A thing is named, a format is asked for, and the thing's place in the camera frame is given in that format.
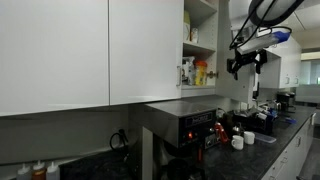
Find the granite countertop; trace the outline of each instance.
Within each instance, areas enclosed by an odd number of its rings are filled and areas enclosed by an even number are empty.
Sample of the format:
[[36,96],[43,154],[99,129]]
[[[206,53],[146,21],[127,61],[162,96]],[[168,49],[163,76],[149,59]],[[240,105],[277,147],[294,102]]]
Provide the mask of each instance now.
[[[254,145],[244,145],[241,151],[234,150],[230,144],[218,145],[204,153],[203,168],[209,180],[258,180],[261,179],[281,152],[294,138],[315,108],[296,106],[290,117],[296,124],[274,123],[273,134],[277,138],[272,144],[256,140]],[[123,162],[124,155],[106,152],[60,166],[61,180],[64,179],[134,179],[128,166]]]
[[254,145],[244,145],[243,150],[233,150],[231,145],[219,145],[204,154],[204,168],[208,179],[258,180],[269,170],[281,152],[294,138],[315,108],[296,106],[295,113],[288,114],[296,124],[274,122],[272,137],[277,141],[268,144],[256,140]]

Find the white cup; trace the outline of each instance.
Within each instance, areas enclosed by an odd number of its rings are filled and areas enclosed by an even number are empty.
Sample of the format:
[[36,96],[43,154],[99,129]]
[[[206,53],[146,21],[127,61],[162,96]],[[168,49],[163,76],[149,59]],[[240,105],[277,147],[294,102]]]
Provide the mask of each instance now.
[[244,132],[244,142],[246,144],[253,144],[254,143],[254,138],[255,138],[254,133],[249,132],[249,131],[245,131]]
[[243,149],[243,137],[241,136],[232,136],[231,145],[236,150],[242,150]]

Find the jar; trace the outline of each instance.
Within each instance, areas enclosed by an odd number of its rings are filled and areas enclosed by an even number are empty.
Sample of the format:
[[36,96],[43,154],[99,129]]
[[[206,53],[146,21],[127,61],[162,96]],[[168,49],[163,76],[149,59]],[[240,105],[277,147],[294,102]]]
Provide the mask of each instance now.
[[207,63],[205,61],[196,61],[195,68],[196,68],[196,79],[195,84],[196,86],[204,86],[207,84]]

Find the shelf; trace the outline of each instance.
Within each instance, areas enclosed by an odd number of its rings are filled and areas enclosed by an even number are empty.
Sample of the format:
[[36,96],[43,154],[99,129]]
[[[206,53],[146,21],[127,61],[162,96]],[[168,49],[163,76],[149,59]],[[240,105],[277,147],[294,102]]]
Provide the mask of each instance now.
[[188,86],[182,85],[182,97],[207,96],[215,94],[215,86]]
[[183,54],[184,55],[196,55],[196,54],[212,54],[215,49],[209,46],[196,44],[193,42],[183,42]]
[[184,9],[189,12],[191,27],[198,27],[217,12],[217,9],[205,0],[185,0]]
[[189,90],[189,89],[214,89],[214,86],[189,86],[189,85],[182,85],[182,90]]

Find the red light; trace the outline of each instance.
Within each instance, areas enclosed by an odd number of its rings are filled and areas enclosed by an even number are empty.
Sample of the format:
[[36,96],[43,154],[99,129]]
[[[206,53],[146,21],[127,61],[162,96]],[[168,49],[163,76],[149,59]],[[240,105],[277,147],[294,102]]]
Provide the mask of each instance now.
[[189,133],[188,133],[188,137],[189,137],[189,139],[192,139],[192,138],[193,138],[192,132],[189,132]]

